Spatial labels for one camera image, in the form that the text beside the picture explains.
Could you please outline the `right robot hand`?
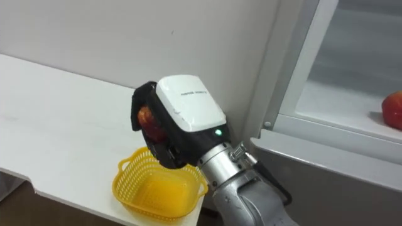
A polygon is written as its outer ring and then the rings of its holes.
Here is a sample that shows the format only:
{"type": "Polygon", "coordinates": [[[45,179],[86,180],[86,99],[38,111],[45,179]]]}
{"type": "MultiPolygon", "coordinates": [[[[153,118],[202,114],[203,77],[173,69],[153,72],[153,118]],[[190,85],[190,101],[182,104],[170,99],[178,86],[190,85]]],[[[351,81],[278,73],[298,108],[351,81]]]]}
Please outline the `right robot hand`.
{"type": "Polygon", "coordinates": [[[231,142],[223,110],[195,75],[170,75],[136,88],[131,127],[168,169],[202,164],[209,151],[231,142]]]}

